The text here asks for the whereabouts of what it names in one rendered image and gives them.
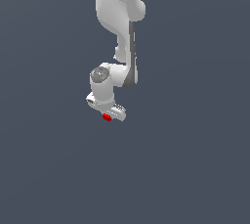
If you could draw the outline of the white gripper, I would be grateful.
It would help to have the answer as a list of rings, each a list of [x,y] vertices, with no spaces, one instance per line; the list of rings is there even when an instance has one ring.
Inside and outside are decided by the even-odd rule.
[[[86,97],[87,104],[94,110],[99,111],[103,116],[103,113],[109,114],[112,119],[118,119],[123,121],[126,118],[126,110],[115,103],[114,100],[111,100],[107,104],[100,104],[96,101],[96,98],[93,93],[90,93]]]

